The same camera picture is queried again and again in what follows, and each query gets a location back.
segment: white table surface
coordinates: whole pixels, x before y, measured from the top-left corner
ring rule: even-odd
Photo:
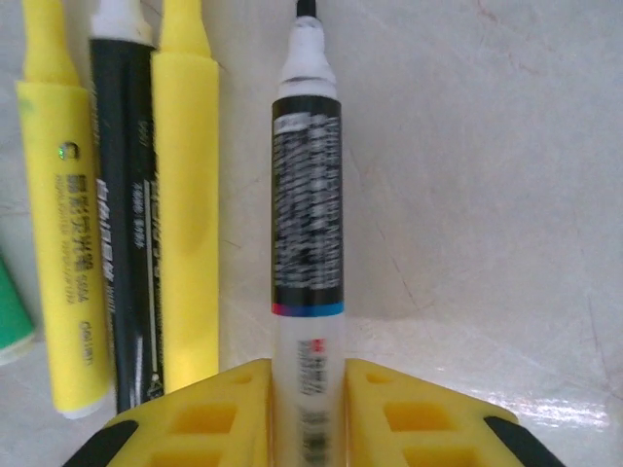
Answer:
[[[70,0],[87,76],[88,2]],[[293,0],[206,0],[222,65],[222,359],[271,354],[270,114]],[[345,117],[348,355],[514,411],[568,467],[623,465],[623,4],[320,0]],[[158,24],[160,4],[145,6]],[[41,324],[0,2],[0,247]],[[112,416],[0,369],[0,466],[60,465]]]

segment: highlighter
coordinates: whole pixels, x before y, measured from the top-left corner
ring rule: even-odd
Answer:
[[[23,0],[18,105],[52,396],[67,418],[110,384],[89,93],[66,48],[60,0]]]
[[[32,321],[0,257],[0,367],[28,353],[34,337]]]
[[[164,394],[154,48],[140,1],[101,0],[90,45],[102,261],[121,413]]]
[[[152,86],[169,393],[218,373],[218,65],[201,0],[164,1]]]

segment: marker label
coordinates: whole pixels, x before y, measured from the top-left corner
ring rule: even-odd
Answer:
[[[284,97],[273,106],[273,313],[344,310],[342,121],[337,100]]]

